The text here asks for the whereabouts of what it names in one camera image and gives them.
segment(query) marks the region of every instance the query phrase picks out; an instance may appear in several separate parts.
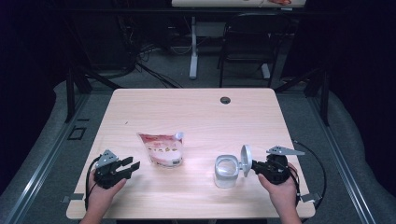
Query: plastic bag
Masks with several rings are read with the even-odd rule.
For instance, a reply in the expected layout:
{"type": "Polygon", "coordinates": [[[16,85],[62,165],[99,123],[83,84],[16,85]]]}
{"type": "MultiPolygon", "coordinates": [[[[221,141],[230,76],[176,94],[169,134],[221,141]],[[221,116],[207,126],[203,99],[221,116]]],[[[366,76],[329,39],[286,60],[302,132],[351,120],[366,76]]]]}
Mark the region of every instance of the plastic bag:
{"type": "Polygon", "coordinates": [[[149,159],[166,168],[179,166],[183,162],[183,133],[152,135],[138,134],[145,145],[149,159]]]}

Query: wooden table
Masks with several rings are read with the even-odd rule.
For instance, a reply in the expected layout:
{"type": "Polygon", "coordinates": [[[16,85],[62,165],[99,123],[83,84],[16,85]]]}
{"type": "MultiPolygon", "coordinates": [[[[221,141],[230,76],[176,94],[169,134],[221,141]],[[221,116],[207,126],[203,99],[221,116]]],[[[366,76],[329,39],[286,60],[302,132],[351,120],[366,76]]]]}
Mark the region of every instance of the wooden table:
{"type": "MultiPolygon", "coordinates": [[[[293,148],[282,112],[271,89],[135,89],[116,90],[92,145],[75,193],[84,193],[89,164],[107,148],[122,160],[133,156],[140,169],[106,213],[117,219],[278,217],[268,192],[253,171],[241,171],[232,189],[214,183],[216,157],[240,158],[250,145],[253,160],[265,161],[273,146],[293,148]],[[221,97],[229,97],[227,105],[221,97]],[[151,164],[137,133],[184,132],[183,163],[174,169],[151,164]]],[[[296,156],[288,156],[300,172],[301,192],[308,193],[296,156]]],[[[300,217],[312,217],[312,203],[300,202],[300,217]]],[[[71,201],[67,216],[81,219],[83,201],[71,201]]]]}

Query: wrist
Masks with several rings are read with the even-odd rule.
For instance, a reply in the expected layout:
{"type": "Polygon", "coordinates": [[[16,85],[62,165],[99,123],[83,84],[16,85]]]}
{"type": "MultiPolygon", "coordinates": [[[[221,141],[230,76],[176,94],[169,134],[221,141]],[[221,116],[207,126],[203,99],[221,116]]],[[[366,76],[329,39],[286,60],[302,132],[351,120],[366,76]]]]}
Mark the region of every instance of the wrist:
{"type": "Polygon", "coordinates": [[[84,218],[79,222],[80,224],[86,224],[86,223],[90,223],[90,224],[100,224],[102,221],[102,217],[98,216],[97,214],[87,211],[87,213],[85,214],[84,218]]]}
{"type": "Polygon", "coordinates": [[[288,212],[279,213],[280,221],[282,224],[301,224],[300,217],[297,210],[290,209],[288,212]]]}

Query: hand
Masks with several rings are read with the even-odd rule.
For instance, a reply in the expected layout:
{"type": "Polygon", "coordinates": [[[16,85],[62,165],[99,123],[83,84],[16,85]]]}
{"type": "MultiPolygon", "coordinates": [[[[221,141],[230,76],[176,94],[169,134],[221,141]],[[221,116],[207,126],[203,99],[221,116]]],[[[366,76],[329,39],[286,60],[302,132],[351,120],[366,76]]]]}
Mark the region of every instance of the hand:
{"type": "Polygon", "coordinates": [[[96,185],[94,181],[94,174],[95,171],[91,171],[89,179],[89,190],[92,191],[88,200],[88,210],[84,218],[81,220],[81,224],[100,223],[107,209],[110,207],[114,195],[116,195],[125,186],[126,183],[126,179],[122,179],[112,188],[103,189],[96,185]]]}
{"type": "MultiPolygon", "coordinates": [[[[289,167],[297,171],[293,165],[288,164],[289,167]]],[[[291,173],[294,177],[297,176],[293,171],[291,173]]],[[[301,223],[296,210],[296,193],[297,189],[294,181],[289,177],[286,182],[274,185],[265,178],[264,175],[259,174],[259,181],[262,186],[270,193],[270,199],[274,205],[277,213],[283,224],[286,223],[301,223]]]]}

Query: black curtain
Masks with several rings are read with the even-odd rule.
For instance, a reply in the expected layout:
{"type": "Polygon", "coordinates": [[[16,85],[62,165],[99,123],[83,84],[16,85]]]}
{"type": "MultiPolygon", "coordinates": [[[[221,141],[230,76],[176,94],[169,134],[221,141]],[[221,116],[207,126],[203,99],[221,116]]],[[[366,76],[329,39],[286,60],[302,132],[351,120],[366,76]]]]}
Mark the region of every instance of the black curtain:
{"type": "Polygon", "coordinates": [[[367,163],[394,196],[395,6],[394,1],[309,0],[307,10],[347,14],[341,20],[302,19],[282,72],[298,77],[321,66],[329,69],[330,90],[357,124],[367,163]]]}
{"type": "Polygon", "coordinates": [[[65,79],[63,53],[35,1],[0,3],[0,191],[21,167],[65,79]]]}

